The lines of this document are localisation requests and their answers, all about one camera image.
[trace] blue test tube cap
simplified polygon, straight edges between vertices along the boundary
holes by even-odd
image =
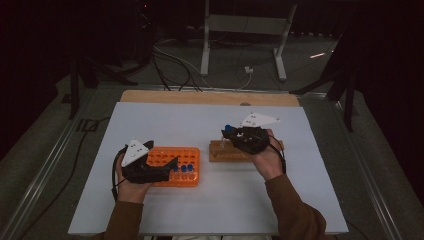
[[[225,131],[230,132],[233,129],[233,127],[229,124],[225,125]]]

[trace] wooden plank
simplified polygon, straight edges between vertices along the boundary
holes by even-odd
[[[209,162],[250,162],[249,155],[233,147],[230,141],[212,140],[209,144]]]
[[[299,107],[295,95],[287,93],[228,93],[126,90],[121,102],[180,103],[212,105],[287,106]]]

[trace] table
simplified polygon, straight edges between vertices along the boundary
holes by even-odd
[[[295,96],[129,90],[115,107],[68,233],[87,235],[106,229],[114,205],[110,192],[113,158],[136,137],[153,139],[157,146],[195,146],[201,151],[197,187],[149,190],[140,234],[277,235],[263,179],[253,164],[208,161],[210,140],[220,139],[225,124],[237,125],[251,111],[281,117],[281,126],[270,127],[284,141],[287,174],[293,185],[302,199],[326,218],[327,234],[347,232],[308,120]]]
[[[209,31],[259,33],[281,35],[280,45],[278,48],[274,49],[273,54],[277,67],[278,79],[281,81],[287,80],[286,70],[281,55],[287,41],[296,7],[297,5],[293,4],[285,18],[218,15],[209,13],[209,0],[206,0],[204,43],[200,74],[202,76],[208,75],[210,54]]]

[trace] dark background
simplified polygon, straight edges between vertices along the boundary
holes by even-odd
[[[273,11],[276,7],[252,7],[252,2],[237,1],[238,14],[280,14]],[[145,3],[148,9],[140,11],[148,15],[152,31],[160,28],[185,41],[189,36],[186,26],[199,28],[203,24],[202,1]],[[269,4],[279,6],[281,2]],[[135,25],[137,22],[140,27],[146,22],[134,15],[133,7],[131,1],[116,6],[108,0],[0,3],[0,14],[4,16],[0,22],[0,158],[56,96],[56,82],[69,74],[70,52],[77,49],[101,63],[115,65],[124,59],[149,57],[148,44],[143,42],[146,36],[140,35]],[[217,0],[211,5],[211,12],[214,11],[234,11],[234,3]],[[424,129],[420,98],[424,80],[422,13],[418,4],[398,1],[303,1],[293,20],[292,34],[340,38],[323,77],[340,69],[355,73],[355,89],[364,94],[402,169],[424,202],[420,143]],[[130,44],[144,48],[134,55],[127,48]],[[85,83],[90,87],[96,84]]]

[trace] metal stand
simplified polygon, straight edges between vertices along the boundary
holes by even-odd
[[[208,75],[209,70],[209,31],[242,32],[281,35],[281,43],[273,51],[275,65],[277,67],[278,79],[287,80],[281,55],[289,35],[291,23],[297,5],[293,4],[287,18],[263,18],[246,16],[214,15],[209,13],[209,0],[205,2],[205,32],[203,42],[202,63],[200,74]]]
[[[327,93],[327,98],[330,101],[339,101],[343,93],[346,91],[345,109],[344,109],[344,122],[349,131],[353,132],[352,128],[352,111],[353,111],[353,97],[355,90],[356,74],[348,73],[346,70],[335,71],[326,77],[321,77],[317,81],[294,91],[289,91],[290,94],[303,95],[321,85],[334,81],[330,90]]]
[[[79,109],[79,83],[78,77],[84,82],[84,85],[88,88],[96,88],[98,80],[93,72],[93,68],[99,72],[108,75],[113,80],[122,83],[127,86],[135,86],[137,83],[131,82],[121,75],[110,70],[105,65],[91,59],[87,56],[82,56],[77,50],[72,49],[70,56],[70,77],[71,77],[71,113],[69,119],[73,119]]]

